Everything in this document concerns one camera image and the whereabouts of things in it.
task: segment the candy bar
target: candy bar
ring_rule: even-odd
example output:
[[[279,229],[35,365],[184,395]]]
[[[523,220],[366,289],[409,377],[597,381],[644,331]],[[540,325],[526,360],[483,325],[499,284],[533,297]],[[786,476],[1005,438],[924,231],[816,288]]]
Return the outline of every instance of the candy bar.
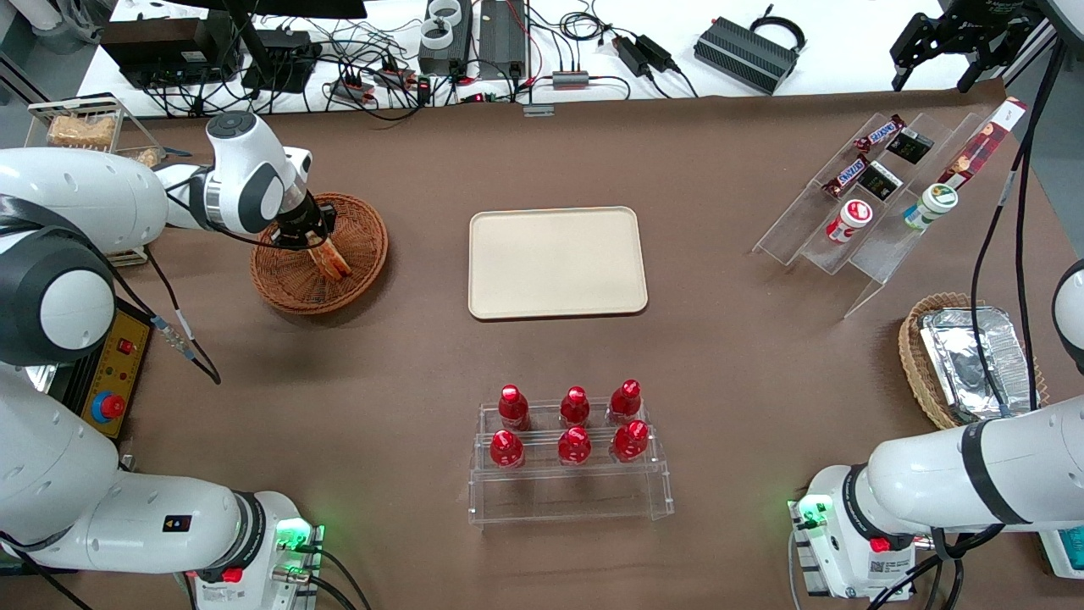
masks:
[[[870,160],[869,167],[859,178],[859,183],[872,192],[874,196],[885,200],[888,195],[892,194],[892,191],[903,185],[903,180],[896,178],[883,165]]]
[[[888,150],[913,164],[917,164],[921,160],[922,156],[930,152],[930,148],[932,147],[933,140],[922,135],[911,127],[904,127],[901,129],[900,132],[896,133],[895,139],[888,145]]]
[[[843,194],[847,185],[861,176],[862,172],[866,170],[866,167],[869,167],[869,161],[866,160],[865,155],[860,154],[859,158],[854,159],[854,163],[849,165],[847,169],[840,171],[839,176],[828,180],[828,183],[821,187],[831,196],[839,198],[839,195]]]
[[[893,114],[892,119],[882,125],[879,129],[864,138],[854,140],[854,147],[862,152],[869,152],[874,146],[887,140],[889,135],[906,126],[907,124],[900,118],[899,114]]]

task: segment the acrylic display stand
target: acrylic display stand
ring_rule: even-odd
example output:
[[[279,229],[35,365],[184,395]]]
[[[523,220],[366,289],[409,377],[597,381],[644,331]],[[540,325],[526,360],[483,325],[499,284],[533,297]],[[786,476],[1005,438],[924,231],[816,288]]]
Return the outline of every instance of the acrylic display stand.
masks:
[[[875,114],[862,129],[849,138],[752,248],[753,251],[766,251],[785,265],[789,265],[799,256],[804,256],[830,275],[836,274],[848,262],[865,273],[869,283],[843,315],[844,319],[885,287],[892,273],[921,238],[925,231],[912,229],[904,223],[903,211],[918,200],[928,185],[937,181],[953,157],[982,126],[983,119],[977,114],[969,114],[955,129],[949,129],[930,116],[919,114],[907,126],[933,140],[933,147],[918,164],[912,164],[888,151],[886,146],[892,138],[866,154],[867,159],[877,160],[903,181],[885,200],[859,184],[857,180],[839,198],[826,193],[822,186],[857,158],[860,151],[854,147],[853,141],[868,135],[888,121],[889,117]],[[873,207],[874,218],[869,224],[857,230],[849,242],[838,244],[828,238],[825,229],[843,203],[851,198],[868,203]]]
[[[560,402],[532,402],[531,430],[516,432],[524,442],[526,462],[516,469],[498,468],[489,456],[493,433],[501,430],[496,404],[481,405],[478,434],[470,458],[470,523],[573,521],[617,517],[647,517],[655,521],[673,515],[670,470],[646,406],[640,419],[649,428],[647,451],[629,464],[612,460],[610,440],[616,427],[606,424],[609,398],[593,398],[588,436],[591,457],[580,466],[562,466],[557,441],[565,432]]]

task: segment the brown mat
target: brown mat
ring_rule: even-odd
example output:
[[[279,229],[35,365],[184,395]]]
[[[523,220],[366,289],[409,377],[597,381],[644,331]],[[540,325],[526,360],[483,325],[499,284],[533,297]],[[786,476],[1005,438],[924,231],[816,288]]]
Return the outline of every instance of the brown mat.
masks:
[[[864,462],[882,441],[934,430],[904,379],[896,330],[918,299],[967,288],[1015,146],[963,189],[959,209],[847,322],[861,277],[785,269],[749,250],[873,112],[930,112],[947,124],[985,114],[1003,95],[985,83],[967,96],[585,103],[541,119],[477,104],[423,111],[391,128],[359,114],[273,117],[284,143],[312,150],[314,192],[351,193],[380,212],[387,268],[340,314],[283,317],[250,284],[246,246],[164,234],[156,256],[224,381],[215,388],[156,342],[131,417],[139,466],[287,494],[327,524],[328,548],[377,610],[788,609],[785,503],[795,490],[825,466]],[[159,121],[155,135],[206,155],[203,125]],[[1056,402],[1084,392],[1049,320],[1051,289],[1075,258],[1042,191],[1030,192],[1032,326]],[[472,215],[572,205],[635,209],[647,311],[474,321]],[[1011,259],[1003,228],[981,297],[1016,312]],[[149,269],[126,273],[168,311]],[[842,381],[856,374],[865,381]],[[669,454],[674,516],[485,533],[467,523],[479,402],[507,382],[541,400],[571,385],[606,393],[629,377],[643,384]],[[1023,535],[969,555],[967,573],[960,609],[1084,601],[1084,584],[1041,573]],[[100,609],[186,608],[169,576],[62,580]],[[67,607],[29,579],[0,579],[0,599]]]

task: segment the wicker basket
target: wicker basket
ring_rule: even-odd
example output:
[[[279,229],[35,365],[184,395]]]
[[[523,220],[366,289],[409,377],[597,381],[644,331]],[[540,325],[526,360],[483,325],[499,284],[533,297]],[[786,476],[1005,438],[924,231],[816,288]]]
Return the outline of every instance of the wicker basket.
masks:
[[[332,238],[352,272],[330,281],[307,251],[254,247],[248,263],[253,283],[264,300],[287,314],[326,314],[345,307],[373,284],[388,256],[388,231],[367,203],[341,193],[323,193],[315,199],[334,204]],[[274,224],[264,229],[259,241],[271,243],[274,229]]]
[[[926,416],[941,430],[963,426],[964,423],[949,410],[941,392],[941,384],[933,373],[933,365],[930,364],[930,360],[926,355],[926,346],[918,334],[918,319],[934,310],[970,307],[971,299],[966,294],[958,291],[932,294],[915,304],[900,327],[900,361],[903,363],[907,384],[911,385],[911,391],[915,394],[918,405],[926,412]],[[1040,373],[1037,365],[1035,366],[1035,388],[1038,391],[1040,404],[1045,405],[1049,397],[1046,393],[1043,374]]]

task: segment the beige tray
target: beige tray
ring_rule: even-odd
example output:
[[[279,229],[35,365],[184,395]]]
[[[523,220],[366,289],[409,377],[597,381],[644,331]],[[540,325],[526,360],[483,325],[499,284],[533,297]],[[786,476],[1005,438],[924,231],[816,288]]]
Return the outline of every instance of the beige tray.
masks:
[[[632,209],[482,211],[470,219],[467,308],[474,317],[634,314],[646,307]]]

